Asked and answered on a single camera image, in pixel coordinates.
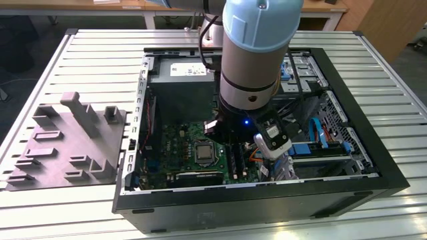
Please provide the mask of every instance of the sticker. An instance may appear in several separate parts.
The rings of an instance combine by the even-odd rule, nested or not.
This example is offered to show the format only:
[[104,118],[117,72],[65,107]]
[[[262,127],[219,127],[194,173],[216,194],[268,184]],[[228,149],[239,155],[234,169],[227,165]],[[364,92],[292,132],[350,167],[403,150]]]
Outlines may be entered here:
[[276,125],[272,125],[270,128],[267,128],[267,134],[271,139],[279,135],[279,128]]
[[123,9],[142,9],[140,6],[123,6]]
[[260,172],[262,172],[262,174],[266,175],[266,177],[268,177],[268,169],[267,169],[267,167],[264,167],[264,165],[260,166]]
[[207,68],[202,62],[182,62],[171,65],[171,77],[206,75]]

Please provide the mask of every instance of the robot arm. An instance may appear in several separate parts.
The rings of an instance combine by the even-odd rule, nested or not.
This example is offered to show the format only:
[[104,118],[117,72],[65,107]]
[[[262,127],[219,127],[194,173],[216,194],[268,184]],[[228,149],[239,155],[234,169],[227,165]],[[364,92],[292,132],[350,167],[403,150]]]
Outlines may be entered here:
[[224,36],[220,104],[228,128],[251,119],[264,157],[292,146],[278,112],[270,107],[280,64],[300,23],[303,0],[148,0],[168,8],[222,15]]

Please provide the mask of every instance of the table leg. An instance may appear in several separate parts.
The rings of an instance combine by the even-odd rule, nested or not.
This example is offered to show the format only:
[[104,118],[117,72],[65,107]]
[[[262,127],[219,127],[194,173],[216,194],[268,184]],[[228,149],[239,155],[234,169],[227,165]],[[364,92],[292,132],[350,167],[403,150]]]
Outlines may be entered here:
[[47,16],[48,21],[51,22],[52,25],[59,24],[59,17],[57,16]]
[[342,12],[335,12],[330,14],[330,17],[323,27],[323,31],[335,31],[335,28],[339,25],[342,16],[343,16]]
[[5,93],[5,91],[3,91],[3,89],[0,88],[0,102],[7,101],[8,99],[8,94]]
[[152,30],[156,29],[156,24],[155,24],[155,12],[154,11],[144,11],[144,19],[146,19],[146,26],[147,29]]

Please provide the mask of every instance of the blue tab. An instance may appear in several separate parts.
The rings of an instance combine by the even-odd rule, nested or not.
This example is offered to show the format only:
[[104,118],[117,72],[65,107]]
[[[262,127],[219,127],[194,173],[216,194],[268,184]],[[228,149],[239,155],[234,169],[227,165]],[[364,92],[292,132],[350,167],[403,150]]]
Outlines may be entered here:
[[294,156],[295,155],[295,150],[294,146],[287,150],[288,155]]
[[346,149],[347,154],[350,154],[352,152],[352,145],[350,144],[350,142],[343,142],[342,143],[342,147]]
[[295,153],[298,155],[307,155],[307,154],[312,153],[312,151],[310,150],[308,144],[306,144],[306,143],[294,144],[292,147],[294,147]]
[[291,79],[291,75],[288,73],[284,63],[280,65],[280,78],[282,81],[288,81]]

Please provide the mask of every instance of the metal table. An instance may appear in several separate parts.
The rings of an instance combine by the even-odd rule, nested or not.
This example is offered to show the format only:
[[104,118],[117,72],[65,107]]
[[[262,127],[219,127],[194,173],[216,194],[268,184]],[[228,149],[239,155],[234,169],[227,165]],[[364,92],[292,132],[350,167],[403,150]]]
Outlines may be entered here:
[[[79,30],[64,36],[0,147],[0,189],[24,150],[39,104],[57,111],[64,91],[79,91],[95,110],[117,105],[134,119],[146,47],[195,47],[180,30]],[[166,233],[171,239],[427,238],[427,109],[366,38],[352,32],[300,31],[291,47],[324,48],[411,187],[340,217]],[[138,239],[111,213],[113,185],[0,192],[0,239]]]

